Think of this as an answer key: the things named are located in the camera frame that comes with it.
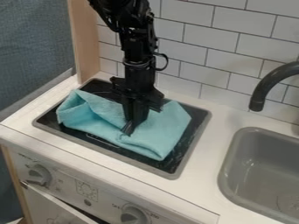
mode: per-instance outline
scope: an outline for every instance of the tile backsplash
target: tile backsplash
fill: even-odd
[[[160,88],[248,111],[258,82],[298,60],[299,1],[149,1],[159,52],[170,58],[157,75]],[[99,17],[97,25],[101,70],[123,76],[116,33]],[[276,85],[259,114],[299,124],[299,75]]]

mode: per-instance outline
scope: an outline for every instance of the gray sink basin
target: gray sink basin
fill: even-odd
[[[265,129],[239,130],[218,184],[241,207],[283,223],[299,223],[299,140]]]

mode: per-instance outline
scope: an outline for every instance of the oven door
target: oven door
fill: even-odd
[[[83,214],[50,194],[21,183],[33,224],[106,224],[88,214]]]

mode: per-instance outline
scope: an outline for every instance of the cooktop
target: cooktop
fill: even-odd
[[[110,101],[121,102],[121,97],[119,95],[111,93],[111,87],[112,84],[107,81],[92,79],[80,87],[80,90],[104,97]],[[119,147],[101,137],[76,129],[69,129],[63,124],[59,124],[56,116],[56,109],[60,103],[35,119],[33,125],[56,136],[64,137],[67,140],[81,144],[87,148],[167,179],[177,179],[179,177],[211,117],[211,114],[206,110],[180,103],[184,110],[191,116],[191,121],[172,152],[165,158],[165,160],[156,161]]]

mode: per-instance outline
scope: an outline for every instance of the white countertop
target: white countertop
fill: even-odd
[[[98,73],[96,76],[104,80],[110,77],[106,73]],[[163,91],[167,98],[206,109],[212,113],[212,119],[207,124],[181,176],[175,180],[168,180],[31,125],[37,116],[62,100],[71,89],[78,86],[76,77],[71,77],[11,115],[0,126],[0,138],[5,140],[2,143],[13,142],[23,145],[29,151],[56,159],[64,165],[81,170],[92,177],[103,179],[120,188],[125,188],[129,192],[131,189],[135,189],[134,193],[140,197],[188,215],[194,220],[198,217],[196,207],[203,207],[219,214],[219,224],[280,223],[234,205],[220,192],[217,176],[233,135],[239,129],[260,127],[298,137],[296,134],[299,133],[298,126]],[[182,203],[180,205],[171,203],[173,198],[171,195],[177,196]]]

